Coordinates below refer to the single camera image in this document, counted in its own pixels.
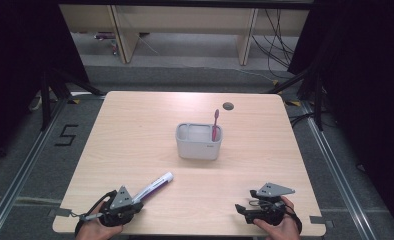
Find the beige wooden desk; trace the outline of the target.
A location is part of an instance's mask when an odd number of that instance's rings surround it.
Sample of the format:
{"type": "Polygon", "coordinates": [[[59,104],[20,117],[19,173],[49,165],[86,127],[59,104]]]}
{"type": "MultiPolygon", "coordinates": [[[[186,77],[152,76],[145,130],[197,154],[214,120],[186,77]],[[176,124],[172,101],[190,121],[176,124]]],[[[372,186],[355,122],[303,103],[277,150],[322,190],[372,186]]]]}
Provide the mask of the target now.
{"type": "Polygon", "coordinates": [[[298,37],[306,10],[120,5],[59,6],[72,32],[112,32],[121,61],[128,63],[141,33],[234,35],[239,63],[245,65],[255,35],[298,37]]]}

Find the grey plastic holder box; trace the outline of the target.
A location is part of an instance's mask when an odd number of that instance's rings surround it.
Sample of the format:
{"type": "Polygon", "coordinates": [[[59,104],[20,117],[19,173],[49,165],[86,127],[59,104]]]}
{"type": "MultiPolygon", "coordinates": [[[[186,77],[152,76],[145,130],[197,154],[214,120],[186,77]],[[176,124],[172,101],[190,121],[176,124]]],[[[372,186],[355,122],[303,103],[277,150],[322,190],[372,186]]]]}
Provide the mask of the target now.
{"type": "Polygon", "coordinates": [[[175,133],[178,155],[184,159],[216,160],[223,140],[223,129],[217,126],[217,138],[212,142],[212,125],[179,124],[175,133]]]}

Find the person's left hand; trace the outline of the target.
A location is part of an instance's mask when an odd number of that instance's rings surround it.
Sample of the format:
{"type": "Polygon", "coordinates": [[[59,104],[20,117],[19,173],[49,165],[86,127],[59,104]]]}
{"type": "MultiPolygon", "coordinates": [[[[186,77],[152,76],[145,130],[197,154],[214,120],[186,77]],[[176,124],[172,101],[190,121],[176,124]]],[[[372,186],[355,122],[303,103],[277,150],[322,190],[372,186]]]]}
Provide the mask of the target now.
{"type": "Polygon", "coordinates": [[[123,231],[123,226],[106,227],[98,219],[82,224],[75,240],[109,240],[123,231]]]}

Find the white purple toothpaste tube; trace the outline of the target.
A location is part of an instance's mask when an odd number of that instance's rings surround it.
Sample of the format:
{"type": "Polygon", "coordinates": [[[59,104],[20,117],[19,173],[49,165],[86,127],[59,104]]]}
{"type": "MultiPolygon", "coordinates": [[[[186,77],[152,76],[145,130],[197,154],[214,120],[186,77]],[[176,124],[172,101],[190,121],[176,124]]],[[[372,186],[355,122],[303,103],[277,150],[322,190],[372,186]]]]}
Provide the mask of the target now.
{"type": "Polygon", "coordinates": [[[174,179],[174,176],[171,172],[165,173],[163,176],[159,177],[158,179],[153,181],[151,184],[146,186],[143,190],[141,190],[138,194],[136,194],[133,197],[132,202],[138,203],[138,202],[144,201],[152,193],[154,193],[156,190],[161,189],[163,186],[170,183],[173,179],[174,179]]]}

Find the person's right hand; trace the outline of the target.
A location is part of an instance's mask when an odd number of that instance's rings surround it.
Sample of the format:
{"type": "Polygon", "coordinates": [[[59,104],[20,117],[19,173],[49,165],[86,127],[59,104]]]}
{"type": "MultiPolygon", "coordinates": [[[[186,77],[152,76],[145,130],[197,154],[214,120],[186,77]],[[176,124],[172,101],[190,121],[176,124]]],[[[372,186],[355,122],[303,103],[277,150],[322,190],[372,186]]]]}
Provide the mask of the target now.
{"type": "Polygon", "coordinates": [[[282,196],[282,200],[287,205],[287,213],[280,224],[270,225],[261,219],[254,219],[253,223],[267,233],[265,240],[301,240],[294,204],[285,196],[282,196]]]}

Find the aluminium floor rail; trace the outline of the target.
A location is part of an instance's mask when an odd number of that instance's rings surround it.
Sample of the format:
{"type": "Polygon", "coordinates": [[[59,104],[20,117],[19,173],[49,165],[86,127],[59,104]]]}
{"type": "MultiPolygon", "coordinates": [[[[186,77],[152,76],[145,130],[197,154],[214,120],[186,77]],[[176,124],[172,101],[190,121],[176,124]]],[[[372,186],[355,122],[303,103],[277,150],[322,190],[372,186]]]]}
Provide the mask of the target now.
{"type": "Polygon", "coordinates": [[[362,240],[378,240],[371,223],[362,206],[357,199],[355,192],[351,188],[337,158],[326,139],[324,132],[319,128],[315,122],[314,117],[308,119],[308,125],[311,132],[322,152],[323,158],[330,170],[330,173],[336,183],[338,191],[345,203],[345,206],[355,224],[355,227],[362,240]]]}
{"type": "Polygon", "coordinates": [[[24,159],[20,169],[16,173],[14,179],[12,180],[10,186],[8,187],[7,191],[5,194],[1,197],[0,200],[0,230],[2,226],[4,225],[4,222],[6,221],[18,195],[20,194],[21,190],[23,189],[23,186],[25,185],[30,173],[32,172],[39,155],[41,154],[42,150],[44,149],[44,146],[46,142],[49,139],[49,136],[51,135],[53,131],[53,127],[55,125],[55,122],[58,120],[61,112],[65,108],[65,105],[67,104],[66,100],[59,100],[51,114],[50,114],[50,120],[47,126],[41,130],[38,134],[38,137],[36,138],[32,148],[28,152],[28,155],[24,159]]]}

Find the pink toothbrush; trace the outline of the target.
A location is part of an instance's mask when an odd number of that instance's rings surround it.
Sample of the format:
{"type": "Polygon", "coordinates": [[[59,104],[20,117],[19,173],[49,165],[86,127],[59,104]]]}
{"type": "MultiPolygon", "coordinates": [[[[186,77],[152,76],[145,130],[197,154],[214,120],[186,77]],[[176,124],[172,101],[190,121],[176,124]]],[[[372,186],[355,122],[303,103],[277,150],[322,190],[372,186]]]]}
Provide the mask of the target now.
{"type": "Polygon", "coordinates": [[[216,109],[214,112],[214,123],[212,125],[212,142],[215,142],[217,138],[217,121],[219,115],[220,115],[219,109],[216,109]]]}

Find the black metal stand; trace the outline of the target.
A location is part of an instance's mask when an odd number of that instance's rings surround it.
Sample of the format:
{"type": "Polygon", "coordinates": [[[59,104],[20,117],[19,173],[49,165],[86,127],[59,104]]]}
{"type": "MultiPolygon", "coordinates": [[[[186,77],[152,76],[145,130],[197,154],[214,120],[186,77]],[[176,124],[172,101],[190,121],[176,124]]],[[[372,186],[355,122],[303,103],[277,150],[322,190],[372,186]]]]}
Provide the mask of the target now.
{"type": "Polygon", "coordinates": [[[268,90],[267,94],[277,94],[288,87],[301,82],[297,91],[297,97],[300,100],[308,100],[310,97],[314,100],[314,121],[320,131],[323,130],[321,120],[322,107],[322,79],[318,71],[311,67],[303,70],[282,84],[276,85],[273,89],[268,90]]]}
{"type": "Polygon", "coordinates": [[[81,80],[76,78],[67,71],[56,68],[48,68],[41,76],[41,100],[42,100],[42,126],[41,130],[45,130],[52,119],[52,110],[50,107],[50,91],[53,91],[58,99],[67,100],[72,94],[68,90],[66,84],[73,83],[74,85],[87,90],[96,96],[105,96],[103,92],[93,87],[88,79],[81,80]]]}

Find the grey tape piece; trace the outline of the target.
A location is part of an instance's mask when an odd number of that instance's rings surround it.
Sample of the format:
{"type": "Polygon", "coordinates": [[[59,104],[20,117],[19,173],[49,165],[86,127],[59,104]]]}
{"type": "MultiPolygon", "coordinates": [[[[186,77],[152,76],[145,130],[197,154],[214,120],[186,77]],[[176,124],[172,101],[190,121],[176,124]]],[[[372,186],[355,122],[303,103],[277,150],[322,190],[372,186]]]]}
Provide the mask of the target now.
{"type": "Polygon", "coordinates": [[[69,217],[71,215],[72,210],[71,209],[65,209],[65,208],[52,208],[48,212],[49,217],[56,217],[56,216],[62,216],[62,217],[69,217]]]}
{"type": "Polygon", "coordinates": [[[334,222],[331,220],[326,220],[322,216],[310,216],[310,222],[312,224],[323,224],[326,228],[334,228],[334,222]]]}

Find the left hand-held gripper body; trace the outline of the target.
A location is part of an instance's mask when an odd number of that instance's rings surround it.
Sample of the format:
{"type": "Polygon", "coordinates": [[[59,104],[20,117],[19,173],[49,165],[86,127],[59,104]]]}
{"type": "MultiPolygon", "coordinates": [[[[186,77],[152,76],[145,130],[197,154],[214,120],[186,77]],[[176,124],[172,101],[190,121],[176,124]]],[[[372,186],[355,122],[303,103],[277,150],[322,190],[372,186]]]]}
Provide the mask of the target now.
{"type": "Polygon", "coordinates": [[[125,225],[133,214],[132,197],[125,186],[121,186],[118,191],[109,194],[109,200],[101,207],[101,223],[106,227],[125,225]]]}

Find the black curtain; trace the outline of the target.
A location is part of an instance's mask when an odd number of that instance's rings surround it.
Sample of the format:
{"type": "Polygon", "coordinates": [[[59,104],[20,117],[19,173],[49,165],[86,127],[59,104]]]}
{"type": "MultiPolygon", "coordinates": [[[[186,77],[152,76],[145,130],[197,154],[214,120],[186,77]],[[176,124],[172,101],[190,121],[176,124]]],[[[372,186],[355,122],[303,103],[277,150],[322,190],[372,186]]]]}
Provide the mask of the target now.
{"type": "Polygon", "coordinates": [[[348,29],[323,75],[336,119],[394,218],[394,0],[314,0],[294,59],[314,59],[342,12],[348,29]]]}
{"type": "Polygon", "coordinates": [[[88,76],[59,5],[46,0],[0,0],[0,149],[41,87],[56,70],[88,76]]]}

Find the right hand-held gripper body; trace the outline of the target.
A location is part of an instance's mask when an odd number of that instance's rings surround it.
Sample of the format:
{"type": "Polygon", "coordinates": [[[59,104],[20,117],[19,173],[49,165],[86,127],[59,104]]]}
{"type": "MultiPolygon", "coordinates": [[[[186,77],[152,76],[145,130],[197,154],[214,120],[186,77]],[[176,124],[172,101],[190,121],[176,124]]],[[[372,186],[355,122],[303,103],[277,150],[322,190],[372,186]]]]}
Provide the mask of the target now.
{"type": "Polygon", "coordinates": [[[294,194],[295,190],[267,182],[256,191],[258,204],[264,212],[262,219],[271,225],[278,225],[286,212],[282,196],[294,194]]]}

